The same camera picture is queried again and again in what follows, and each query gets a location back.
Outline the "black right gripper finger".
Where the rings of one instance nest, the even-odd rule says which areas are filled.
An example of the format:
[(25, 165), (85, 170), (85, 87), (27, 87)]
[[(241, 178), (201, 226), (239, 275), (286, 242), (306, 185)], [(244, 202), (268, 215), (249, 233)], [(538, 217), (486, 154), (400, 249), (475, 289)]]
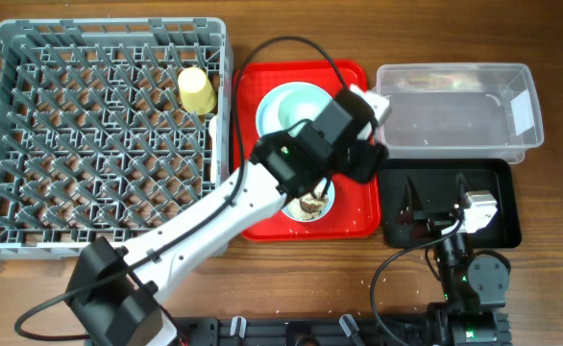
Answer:
[(409, 176), (405, 177), (404, 195), (402, 206), (396, 217), (400, 225), (414, 225), (423, 220), (424, 207), (420, 196)]
[(455, 189), (457, 191), (457, 203), (458, 204), (465, 204), (466, 203), (466, 193), (471, 191), (472, 188), (468, 184), (464, 174), (462, 172), (458, 172), (455, 177)]

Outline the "light blue food bowl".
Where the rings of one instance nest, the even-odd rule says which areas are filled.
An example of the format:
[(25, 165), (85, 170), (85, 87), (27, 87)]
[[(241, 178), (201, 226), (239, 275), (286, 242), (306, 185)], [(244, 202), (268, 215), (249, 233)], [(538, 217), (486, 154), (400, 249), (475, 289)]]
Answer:
[(323, 179), (307, 194), (290, 201), (282, 212), (298, 222), (313, 222), (324, 217), (332, 208), (335, 199), (333, 182)]

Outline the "light blue plate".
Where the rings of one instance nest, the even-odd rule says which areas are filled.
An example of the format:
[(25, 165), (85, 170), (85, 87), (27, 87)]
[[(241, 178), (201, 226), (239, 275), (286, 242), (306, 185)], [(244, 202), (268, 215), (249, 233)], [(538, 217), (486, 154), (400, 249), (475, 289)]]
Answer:
[(259, 136), (265, 136), (270, 133), (283, 130), (278, 119), (278, 108), (282, 97), (290, 91), (303, 87), (321, 89), (320, 87), (310, 83), (291, 82), (276, 86), (262, 98), (256, 112), (256, 128)]

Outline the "yellow plastic cup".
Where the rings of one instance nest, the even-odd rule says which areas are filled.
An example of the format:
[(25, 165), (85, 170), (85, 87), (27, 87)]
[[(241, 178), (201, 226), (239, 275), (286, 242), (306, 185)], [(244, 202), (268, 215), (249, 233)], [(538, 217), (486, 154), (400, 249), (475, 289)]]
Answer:
[(188, 67), (178, 75), (178, 89), (183, 108), (197, 115), (211, 113), (217, 96), (207, 73), (198, 67)]

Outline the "white plastic fork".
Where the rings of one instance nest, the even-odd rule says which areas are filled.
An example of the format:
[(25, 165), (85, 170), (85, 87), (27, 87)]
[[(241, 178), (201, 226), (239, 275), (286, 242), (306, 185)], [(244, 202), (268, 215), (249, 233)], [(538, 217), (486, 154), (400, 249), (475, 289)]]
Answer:
[(210, 160), (210, 169), (209, 169), (209, 181), (213, 184), (217, 184), (217, 177), (218, 177), (218, 149), (217, 149), (217, 124), (218, 124), (218, 116), (214, 115), (212, 119), (209, 121), (208, 125), (208, 134), (211, 139), (211, 160)]

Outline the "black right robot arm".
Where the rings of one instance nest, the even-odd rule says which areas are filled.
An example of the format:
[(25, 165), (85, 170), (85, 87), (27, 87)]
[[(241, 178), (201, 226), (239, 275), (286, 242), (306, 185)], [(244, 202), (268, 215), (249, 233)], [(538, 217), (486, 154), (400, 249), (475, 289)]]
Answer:
[(521, 231), (508, 165), (391, 168), (380, 187), (386, 243), (423, 249), (444, 295), (423, 314), (387, 318), (390, 331), (408, 345), (510, 344), (511, 264), (499, 251)]

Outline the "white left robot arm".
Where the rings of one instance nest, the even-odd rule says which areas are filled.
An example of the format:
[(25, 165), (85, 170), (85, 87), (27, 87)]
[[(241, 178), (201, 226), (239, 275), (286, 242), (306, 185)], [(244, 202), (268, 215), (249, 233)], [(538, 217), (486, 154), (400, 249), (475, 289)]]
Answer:
[(340, 90), (297, 134), (262, 136), (212, 193), (160, 227), (115, 248), (105, 238), (78, 257), (66, 304), (98, 345), (168, 345), (177, 328), (161, 305), (201, 262), (236, 235), (310, 193), (332, 174), (368, 183), (385, 155), (369, 137), (389, 100)]

